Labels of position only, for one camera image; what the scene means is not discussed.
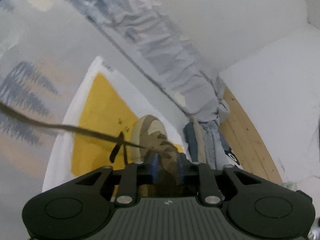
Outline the beige brown sneaker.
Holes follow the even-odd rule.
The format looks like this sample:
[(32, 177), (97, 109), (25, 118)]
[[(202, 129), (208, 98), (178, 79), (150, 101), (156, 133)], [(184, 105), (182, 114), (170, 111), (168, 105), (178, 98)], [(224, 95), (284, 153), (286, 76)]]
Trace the beige brown sneaker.
[(131, 142), (140, 148), (131, 149), (133, 162), (145, 162), (151, 153), (157, 153), (157, 163), (153, 167), (156, 181), (153, 185), (142, 185), (142, 197), (178, 197), (181, 194), (181, 178), (178, 170), (177, 147), (168, 140), (163, 123), (153, 115), (140, 118), (131, 134)]

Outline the folded beige garment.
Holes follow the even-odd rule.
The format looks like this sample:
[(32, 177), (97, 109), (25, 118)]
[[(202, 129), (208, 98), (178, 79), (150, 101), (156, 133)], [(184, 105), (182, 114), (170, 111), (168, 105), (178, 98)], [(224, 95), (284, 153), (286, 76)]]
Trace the folded beige garment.
[(197, 150), (198, 150), (198, 161), (201, 163), (206, 163), (206, 149), (204, 145), (204, 137), (202, 127), (197, 120), (193, 121), (193, 128), (195, 133), (195, 138), (197, 142)]

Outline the folded light blue jeans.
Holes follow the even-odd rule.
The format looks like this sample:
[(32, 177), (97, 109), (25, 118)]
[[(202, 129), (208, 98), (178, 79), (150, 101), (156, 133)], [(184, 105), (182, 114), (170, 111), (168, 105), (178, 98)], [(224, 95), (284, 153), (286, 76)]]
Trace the folded light blue jeans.
[(222, 170), (225, 165), (229, 164), (229, 161), (221, 143), (219, 127), (214, 121), (201, 122), (200, 125), (203, 132), (207, 164), (211, 169)]

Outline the panda print pillow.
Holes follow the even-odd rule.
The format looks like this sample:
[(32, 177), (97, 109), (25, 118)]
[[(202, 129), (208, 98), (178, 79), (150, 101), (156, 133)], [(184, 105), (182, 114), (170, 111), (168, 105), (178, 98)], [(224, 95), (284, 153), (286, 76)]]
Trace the panda print pillow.
[(240, 161), (236, 157), (236, 155), (233, 153), (232, 148), (229, 147), (228, 149), (224, 149), (225, 155), (235, 163), (237, 166), (241, 166)]

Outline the white yellow plastic mailer bag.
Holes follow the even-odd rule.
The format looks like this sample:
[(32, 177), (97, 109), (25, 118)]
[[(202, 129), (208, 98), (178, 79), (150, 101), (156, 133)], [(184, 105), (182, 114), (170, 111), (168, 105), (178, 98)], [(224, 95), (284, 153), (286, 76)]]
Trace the white yellow plastic mailer bag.
[[(129, 141), (134, 124), (147, 114), (163, 123), (178, 150), (186, 151), (184, 139), (164, 115), (121, 72), (97, 56), (72, 99), (63, 123), (115, 137), (123, 133)], [(132, 150), (128, 147), (121, 148), (111, 163), (109, 155), (113, 148), (114, 144), (107, 141), (60, 132), (52, 148), (42, 190), (48, 191), (105, 165), (121, 170), (125, 153), (128, 162), (132, 162)]]

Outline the blue printed bed sheet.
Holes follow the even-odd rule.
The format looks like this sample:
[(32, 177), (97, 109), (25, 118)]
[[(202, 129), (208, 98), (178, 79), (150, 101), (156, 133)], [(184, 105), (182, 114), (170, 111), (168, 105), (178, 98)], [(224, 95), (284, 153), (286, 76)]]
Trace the blue printed bed sheet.
[[(91, 63), (119, 70), (180, 132), (178, 107), (64, 0), (1, 0), (1, 101), (61, 123)], [(1, 116), (1, 239), (27, 239), (24, 204), (42, 190), (57, 133)]]

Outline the crumpled blue duvet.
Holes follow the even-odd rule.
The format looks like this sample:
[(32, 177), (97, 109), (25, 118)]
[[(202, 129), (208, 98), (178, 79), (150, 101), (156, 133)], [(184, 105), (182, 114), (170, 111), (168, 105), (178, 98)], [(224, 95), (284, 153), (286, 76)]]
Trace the crumpled blue duvet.
[(157, 0), (66, 0), (185, 114), (223, 122), (224, 86)]

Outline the wooden bed frame board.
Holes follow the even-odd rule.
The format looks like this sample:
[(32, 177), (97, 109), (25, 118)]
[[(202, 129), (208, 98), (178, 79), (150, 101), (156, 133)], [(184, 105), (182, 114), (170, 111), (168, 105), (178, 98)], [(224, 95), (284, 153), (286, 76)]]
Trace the wooden bed frame board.
[(230, 113), (220, 129), (242, 168), (273, 183), (282, 183), (281, 176), (262, 138), (231, 91), (226, 88), (224, 100)]

